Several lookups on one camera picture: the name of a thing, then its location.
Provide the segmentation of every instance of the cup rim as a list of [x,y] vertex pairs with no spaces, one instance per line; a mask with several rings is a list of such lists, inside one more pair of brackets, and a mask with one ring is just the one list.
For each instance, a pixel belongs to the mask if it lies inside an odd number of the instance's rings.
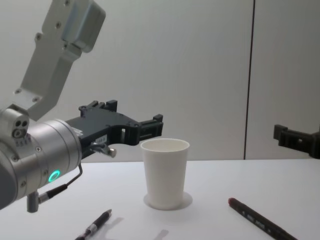
[[[181,148],[179,150],[172,150],[172,151],[152,150],[152,149],[144,147],[144,144],[146,144],[146,143],[156,142],[156,141],[159,141],[159,140],[173,140],[173,141],[177,141],[177,142],[183,142],[183,143],[186,144],[186,147]],[[155,138],[155,139],[150,139],[150,140],[144,141],[143,143],[140,144],[140,147],[145,151],[154,152],[154,153],[175,153],[175,152],[184,151],[184,150],[190,148],[190,143],[185,141],[185,140],[181,140],[181,139],[177,139],[177,138]]]

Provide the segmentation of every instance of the green led ring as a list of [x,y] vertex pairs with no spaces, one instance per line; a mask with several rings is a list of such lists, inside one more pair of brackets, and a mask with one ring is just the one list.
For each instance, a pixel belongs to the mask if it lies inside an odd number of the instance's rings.
[[55,170],[53,173],[51,173],[48,181],[49,183],[53,182],[54,180],[56,180],[58,177],[60,176],[60,171],[59,170]]

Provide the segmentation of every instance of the black bracket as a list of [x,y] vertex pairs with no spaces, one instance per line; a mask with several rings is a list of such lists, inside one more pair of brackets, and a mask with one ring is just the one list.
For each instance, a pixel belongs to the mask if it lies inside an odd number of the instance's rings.
[[79,107],[80,117],[67,121],[78,134],[83,158],[94,153],[89,149],[92,142],[136,146],[140,141],[162,135],[164,124],[161,114],[138,122],[118,113],[117,107],[116,100],[106,103],[93,101]]
[[308,134],[275,125],[273,138],[279,141],[281,147],[308,153],[310,157],[320,159],[320,131]]

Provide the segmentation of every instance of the black pen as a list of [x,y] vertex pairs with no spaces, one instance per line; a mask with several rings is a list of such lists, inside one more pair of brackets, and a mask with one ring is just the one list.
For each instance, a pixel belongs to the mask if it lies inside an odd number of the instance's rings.
[[89,237],[94,235],[111,217],[111,209],[102,213],[102,215],[95,220],[86,230],[85,232],[78,236],[75,240],[87,240]]
[[260,215],[256,211],[252,210],[247,205],[239,202],[237,199],[231,197],[229,198],[229,205],[231,208],[236,210],[239,214],[249,220],[251,223],[259,227],[265,233],[270,235],[276,240],[298,240],[281,227],[275,225],[270,220],[266,219],[264,216]]

